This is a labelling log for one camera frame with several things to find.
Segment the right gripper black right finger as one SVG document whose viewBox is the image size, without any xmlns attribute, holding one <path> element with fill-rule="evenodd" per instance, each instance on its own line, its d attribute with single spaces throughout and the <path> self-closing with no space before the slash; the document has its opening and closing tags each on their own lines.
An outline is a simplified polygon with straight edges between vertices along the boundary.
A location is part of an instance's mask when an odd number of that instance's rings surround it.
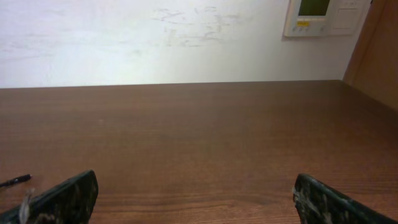
<svg viewBox="0 0 398 224">
<path fill-rule="evenodd" d="M 303 224 L 397 224 L 308 174 L 299 174 L 293 201 Z"/>
</svg>

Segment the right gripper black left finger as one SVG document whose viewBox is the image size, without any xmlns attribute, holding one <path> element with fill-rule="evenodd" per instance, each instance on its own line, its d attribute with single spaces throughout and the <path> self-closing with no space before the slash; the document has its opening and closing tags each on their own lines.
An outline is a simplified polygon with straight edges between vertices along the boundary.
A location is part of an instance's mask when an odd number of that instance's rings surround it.
<svg viewBox="0 0 398 224">
<path fill-rule="evenodd" d="M 86 170 L 33 196 L 29 189 L 22 203 L 1 214 L 1 224 L 86 224 L 98 196 L 93 170 Z"/>
</svg>

